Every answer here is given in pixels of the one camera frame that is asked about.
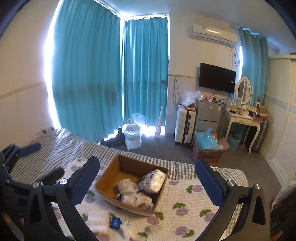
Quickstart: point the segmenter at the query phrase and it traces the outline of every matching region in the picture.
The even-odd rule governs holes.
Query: tv screen
[[[235,71],[200,63],[200,80],[198,86],[233,93],[235,76]]]

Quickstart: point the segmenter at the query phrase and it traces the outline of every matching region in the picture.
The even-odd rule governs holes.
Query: vanity table
[[[250,81],[247,77],[242,77],[239,82],[235,86],[234,95],[238,101],[236,101],[236,108],[241,108],[243,105],[246,105],[248,101],[251,102],[253,92],[252,92],[252,86]],[[229,112],[229,106],[226,105],[226,108],[223,109],[221,113],[221,118],[219,120],[218,128],[217,128],[217,136],[218,139],[221,139],[222,137],[225,137],[227,140],[231,124],[232,123],[238,123],[242,125],[248,126],[248,131],[246,133],[246,136],[243,141],[243,145],[246,141],[246,138],[248,136],[249,130],[251,126],[257,127],[256,134],[253,138],[253,141],[251,142],[251,145],[249,147],[249,154],[251,153],[252,146],[259,134],[260,131],[260,124],[261,120],[254,120],[252,117],[248,115],[240,115],[240,114],[233,114]]]
[[[232,123],[238,123],[238,124],[249,126],[247,134],[246,134],[246,136],[244,138],[244,142],[245,142],[245,140],[246,140],[246,138],[248,136],[250,126],[257,127],[256,134],[255,134],[255,136],[253,138],[253,141],[251,142],[251,145],[249,147],[249,154],[250,154],[252,146],[253,146],[253,144],[254,144],[254,142],[255,142],[258,134],[259,134],[259,131],[260,131],[261,120],[254,120],[251,117],[246,117],[244,115],[233,114],[233,113],[229,112],[228,110],[223,109],[222,114],[221,114],[221,118],[220,118],[220,121],[219,121],[219,125],[218,125],[218,128],[217,128],[217,130],[218,130],[218,133],[217,133],[218,139],[220,139],[222,137],[225,137],[225,139],[227,139]]]

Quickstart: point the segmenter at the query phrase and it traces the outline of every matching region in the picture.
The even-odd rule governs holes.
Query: gray floor
[[[115,147],[127,150],[125,145]],[[132,152],[168,161],[178,161],[194,164],[192,147],[175,145],[174,135],[154,137],[142,136],[142,146]],[[234,168],[242,170],[248,179],[249,186],[259,183],[262,186],[266,203],[269,205],[281,188],[274,172],[261,154],[248,154],[245,146],[239,146],[234,152],[225,152],[218,164],[211,164],[220,168]]]

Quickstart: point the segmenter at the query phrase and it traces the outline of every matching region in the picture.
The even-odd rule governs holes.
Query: white suitcase
[[[175,141],[182,144],[190,143],[194,131],[195,111],[185,110],[179,107],[175,129]]]

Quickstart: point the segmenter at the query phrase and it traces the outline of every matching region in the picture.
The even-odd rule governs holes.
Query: blue label
[[[120,229],[120,225],[122,224],[120,218],[112,217],[110,221],[110,228],[112,229]]]

